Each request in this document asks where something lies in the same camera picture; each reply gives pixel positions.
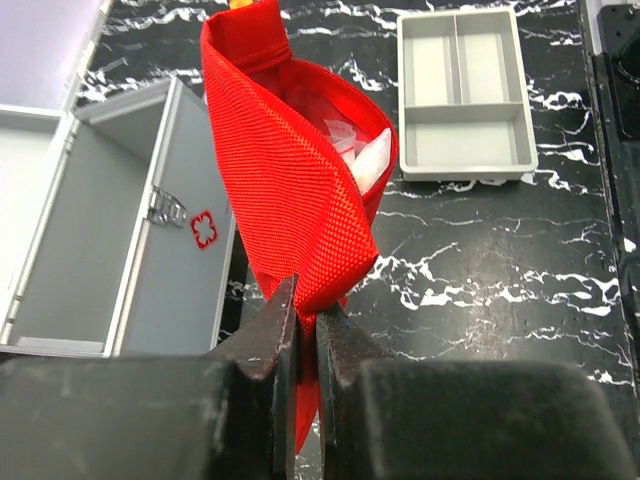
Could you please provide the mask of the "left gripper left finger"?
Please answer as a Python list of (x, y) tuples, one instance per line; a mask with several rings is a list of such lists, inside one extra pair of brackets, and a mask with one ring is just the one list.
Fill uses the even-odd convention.
[(289, 479), (296, 279), (202, 356), (4, 355), (5, 479)]

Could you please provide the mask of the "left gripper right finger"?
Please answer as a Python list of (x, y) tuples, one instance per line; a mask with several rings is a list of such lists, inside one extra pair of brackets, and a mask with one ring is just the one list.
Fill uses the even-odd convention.
[(327, 479), (631, 479), (602, 393), (549, 362), (412, 361), (339, 307), (316, 321)]

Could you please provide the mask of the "red first aid pouch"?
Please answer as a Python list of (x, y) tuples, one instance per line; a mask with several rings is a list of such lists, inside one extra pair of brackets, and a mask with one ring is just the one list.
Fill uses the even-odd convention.
[(280, 6), (259, 1), (212, 15), (201, 61), (218, 168), (265, 297), (297, 281), (296, 442), (319, 404), (315, 322), (344, 304), (379, 252), (371, 227), (390, 172), (361, 191), (328, 140), (327, 124), (351, 124), (359, 141), (392, 129), (365, 94), (297, 58)]

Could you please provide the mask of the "cotton swab packet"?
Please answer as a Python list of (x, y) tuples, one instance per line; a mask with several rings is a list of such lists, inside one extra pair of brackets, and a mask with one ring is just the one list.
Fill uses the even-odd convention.
[(384, 129), (367, 143), (349, 167), (359, 192), (369, 192), (390, 164), (392, 132)]

